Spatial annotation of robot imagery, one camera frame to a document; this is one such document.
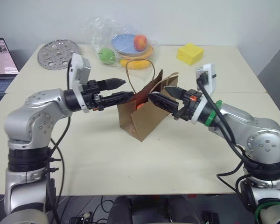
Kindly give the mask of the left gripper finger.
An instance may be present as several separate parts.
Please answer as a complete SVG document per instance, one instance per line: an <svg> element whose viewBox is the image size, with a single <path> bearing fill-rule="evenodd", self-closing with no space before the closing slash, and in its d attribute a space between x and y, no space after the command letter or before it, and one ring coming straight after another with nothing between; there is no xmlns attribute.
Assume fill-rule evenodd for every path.
<svg viewBox="0 0 280 224"><path fill-rule="evenodd" d="M119 78L110 78L98 81L98 88L100 91L114 90L125 84L126 81Z"/></svg>
<svg viewBox="0 0 280 224"><path fill-rule="evenodd" d="M133 97L134 93L132 91L121 91L113 93L110 96L103 97L101 105L103 108L111 107L114 105L120 105L128 102Z"/></svg>

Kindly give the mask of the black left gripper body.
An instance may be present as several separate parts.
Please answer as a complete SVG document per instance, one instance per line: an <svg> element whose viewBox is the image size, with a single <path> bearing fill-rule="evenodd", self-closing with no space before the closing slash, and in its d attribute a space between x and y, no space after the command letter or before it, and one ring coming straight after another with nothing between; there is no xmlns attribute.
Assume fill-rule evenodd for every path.
<svg viewBox="0 0 280 224"><path fill-rule="evenodd" d="M100 92L105 90L105 81L89 80L87 84L82 85L82 97L86 107L93 111L102 111L104 109L103 97Z"/></svg>

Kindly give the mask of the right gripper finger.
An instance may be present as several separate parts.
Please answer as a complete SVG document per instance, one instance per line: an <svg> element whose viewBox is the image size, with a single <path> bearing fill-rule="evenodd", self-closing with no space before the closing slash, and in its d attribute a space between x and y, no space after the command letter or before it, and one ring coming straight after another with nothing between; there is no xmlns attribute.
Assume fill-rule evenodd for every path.
<svg viewBox="0 0 280 224"><path fill-rule="evenodd" d="M173 98L178 100L184 99L185 90L177 86L166 86L166 92Z"/></svg>
<svg viewBox="0 0 280 224"><path fill-rule="evenodd" d="M179 103L159 92L149 93L148 98L155 106L171 114L175 114L178 112Z"/></svg>

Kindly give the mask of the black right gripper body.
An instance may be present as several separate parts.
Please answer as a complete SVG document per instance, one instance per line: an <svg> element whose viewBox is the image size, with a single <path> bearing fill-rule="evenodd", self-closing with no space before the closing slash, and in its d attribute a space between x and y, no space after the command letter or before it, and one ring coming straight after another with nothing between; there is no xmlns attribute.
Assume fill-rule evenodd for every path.
<svg viewBox="0 0 280 224"><path fill-rule="evenodd" d="M202 93L196 90L182 91L180 100L183 107L177 112L177 117L185 121L192 119L196 108L201 101Z"/></svg>

